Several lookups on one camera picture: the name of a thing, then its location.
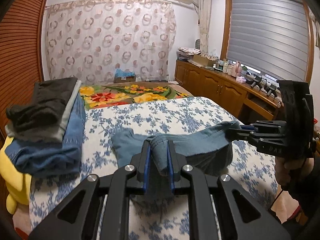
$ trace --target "hand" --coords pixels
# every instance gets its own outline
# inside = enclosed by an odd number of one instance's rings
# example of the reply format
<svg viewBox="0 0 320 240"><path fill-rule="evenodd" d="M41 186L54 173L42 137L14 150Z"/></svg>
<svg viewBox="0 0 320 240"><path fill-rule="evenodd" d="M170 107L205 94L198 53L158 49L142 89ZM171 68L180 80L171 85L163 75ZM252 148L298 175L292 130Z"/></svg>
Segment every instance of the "hand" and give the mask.
<svg viewBox="0 0 320 240"><path fill-rule="evenodd" d="M292 160L285 162L284 158L276 157L276 181L280 185L287 185L291 181L290 170L296 170L302 167L304 159L302 160ZM308 158L306 163L303 165L301 170L299 180L303 180L306 176L308 176L313 170L314 159Z"/></svg>

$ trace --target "blue floral bed sheet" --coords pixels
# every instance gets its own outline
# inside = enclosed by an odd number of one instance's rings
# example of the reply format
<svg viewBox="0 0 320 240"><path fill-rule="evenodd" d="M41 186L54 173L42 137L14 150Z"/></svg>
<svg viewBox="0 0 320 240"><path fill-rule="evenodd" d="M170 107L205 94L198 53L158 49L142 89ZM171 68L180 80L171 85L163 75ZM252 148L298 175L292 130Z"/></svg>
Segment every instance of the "blue floral bed sheet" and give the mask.
<svg viewBox="0 0 320 240"><path fill-rule="evenodd" d="M114 173L117 160L111 137L122 128L130 127L134 133L145 135L190 134L231 120L237 119L204 97L87 111L81 173L46 179L32 178L29 203L31 227L35 228L87 175ZM255 147L244 141L234 141L232 144L233 161L228 166L228 174L267 208L277 191L274 157L258 153ZM189 240L186 196L154 203L130 201L129 212L129 240Z"/></svg>

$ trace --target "silver screw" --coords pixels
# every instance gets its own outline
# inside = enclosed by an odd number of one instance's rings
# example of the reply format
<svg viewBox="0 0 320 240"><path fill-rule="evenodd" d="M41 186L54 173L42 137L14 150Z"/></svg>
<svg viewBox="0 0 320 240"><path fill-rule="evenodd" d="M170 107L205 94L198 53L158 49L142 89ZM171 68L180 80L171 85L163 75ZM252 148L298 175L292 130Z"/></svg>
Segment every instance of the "silver screw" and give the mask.
<svg viewBox="0 0 320 240"><path fill-rule="evenodd" d="M135 169L135 166L129 164L129 165L125 166L124 169L125 169L126 171L133 171L133 170Z"/></svg>
<svg viewBox="0 0 320 240"><path fill-rule="evenodd" d="M90 181L90 182L94 182L98 179L98 176L95 175L95 174L90 174L88 177L87 177L87 180Z"/></svg>
<svg viewBox="0 0 320 240"><path fill-rule="evenodd" d="M184 165L184 166L183 166L183 169L184 169L185 171L192 171L192 170L193 170L193 167L192 167L191 165L187 164L187 165Z"/></svg>
<svg viewBox="0 0 320 240"><path fill-rule="evenodd" d="M228 174L223 174L220 177L223 181L229 181L230 180L230 176Z"/></svg>

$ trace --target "yellow stuffed animal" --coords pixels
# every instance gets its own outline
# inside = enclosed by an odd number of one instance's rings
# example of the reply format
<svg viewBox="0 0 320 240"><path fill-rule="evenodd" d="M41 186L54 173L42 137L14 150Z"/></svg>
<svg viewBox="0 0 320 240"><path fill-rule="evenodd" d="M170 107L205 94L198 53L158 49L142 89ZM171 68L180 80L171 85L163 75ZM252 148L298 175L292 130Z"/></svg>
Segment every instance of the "yellow stuffed animal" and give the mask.
<svg viewBox="0 0 320 240"><path fill-rule="evenodd" d="M0 174L5 180L9 191L7 197L7 210L14 214L17 202L29 205L31 175L23 174L16 170L4 150L12 143L13 137L7 137L4 146L0 150Z"/></svg>

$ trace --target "gray zebra blind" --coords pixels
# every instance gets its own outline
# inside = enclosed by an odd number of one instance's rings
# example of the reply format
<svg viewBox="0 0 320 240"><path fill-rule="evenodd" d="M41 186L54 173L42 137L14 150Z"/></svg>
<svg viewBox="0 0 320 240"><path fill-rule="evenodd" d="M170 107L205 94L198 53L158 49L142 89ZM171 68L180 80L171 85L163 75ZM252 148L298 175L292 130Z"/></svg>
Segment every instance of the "gray zebra blind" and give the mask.
<svg viewBox="0 0 320 240"><path fill-rule="evenodd" d="M308 29L302 0L232 0L227 58L278 79L304 81Z"/></svg>

